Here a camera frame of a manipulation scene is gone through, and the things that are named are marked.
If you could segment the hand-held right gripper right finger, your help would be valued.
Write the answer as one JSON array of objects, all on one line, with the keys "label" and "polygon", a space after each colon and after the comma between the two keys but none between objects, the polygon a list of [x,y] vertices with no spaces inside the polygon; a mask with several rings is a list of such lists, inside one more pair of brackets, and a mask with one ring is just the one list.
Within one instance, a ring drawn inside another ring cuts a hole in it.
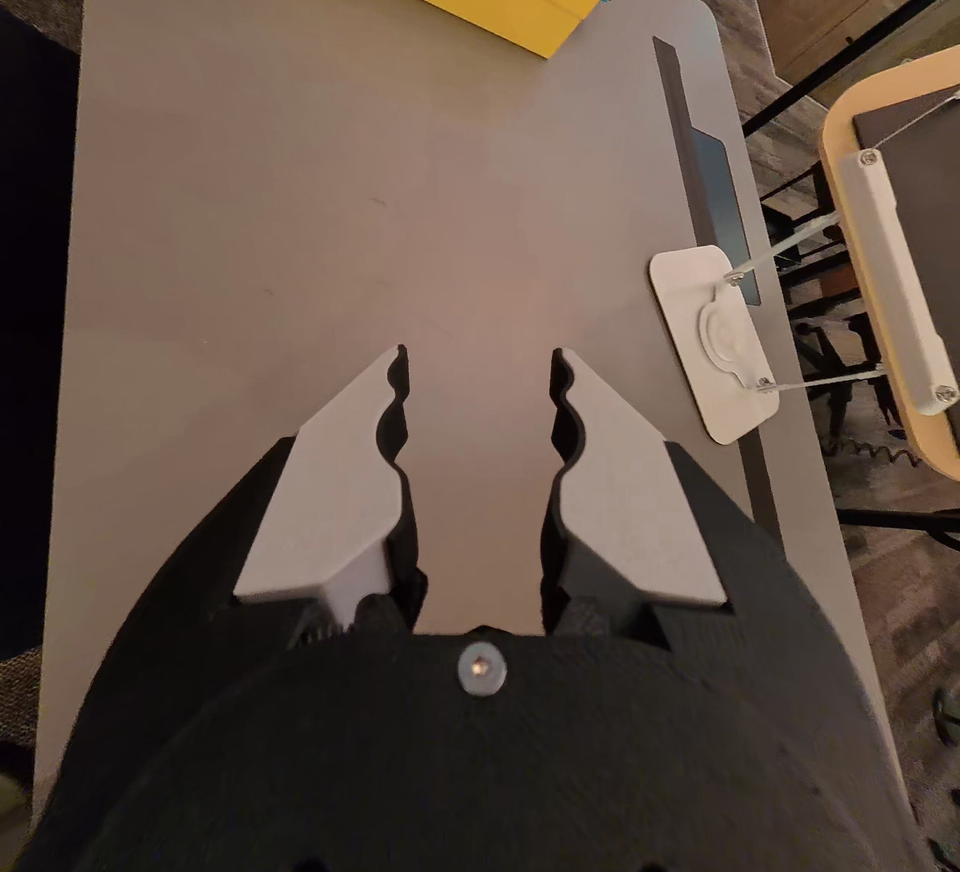
[{"label": "hand-held right gripper right finger", "polygon": [[576,600],[622,636],[658,636],[655,605],[724,609],[666,437],[570,349],[551,355],[549,396],[561,464],[539,541],[546,634]]}]

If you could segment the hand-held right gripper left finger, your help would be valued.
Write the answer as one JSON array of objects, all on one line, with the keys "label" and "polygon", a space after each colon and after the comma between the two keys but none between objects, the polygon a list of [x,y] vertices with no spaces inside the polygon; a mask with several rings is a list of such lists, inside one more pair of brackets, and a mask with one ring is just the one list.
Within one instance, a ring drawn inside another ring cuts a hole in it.
[{"label": "hand-held right gripper left finger", "polygon": [[336,625],[386,595],[413,629],[426,600],[409,479],[409,355],[396,345],[297,434],[233,593],[244,603],[312,599]]}]

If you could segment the black tripod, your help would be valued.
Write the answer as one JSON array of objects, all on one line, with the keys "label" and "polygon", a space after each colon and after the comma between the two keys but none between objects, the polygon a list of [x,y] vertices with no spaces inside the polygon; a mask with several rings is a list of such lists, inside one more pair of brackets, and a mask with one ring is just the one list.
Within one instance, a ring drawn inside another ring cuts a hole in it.
[{"label": "black tripod", "polygon": [[892,14],[887,15],[867,32],[856,39],[851,39],[846,47],[837,55],[824,62],[821,66],[802,78],[795,86],[791,86],[784,94],[777,97],[770,105],[759,111],[742,124],[742,134],[750,137],[760,129],[766,127],[786,110],[791,109],[800,100],[810,97],[811,93],[827,83],[838,73],[849,67],[874,49],[895,32],[906,26],[927,9],[941,0],[908,0],[899,6]]}]

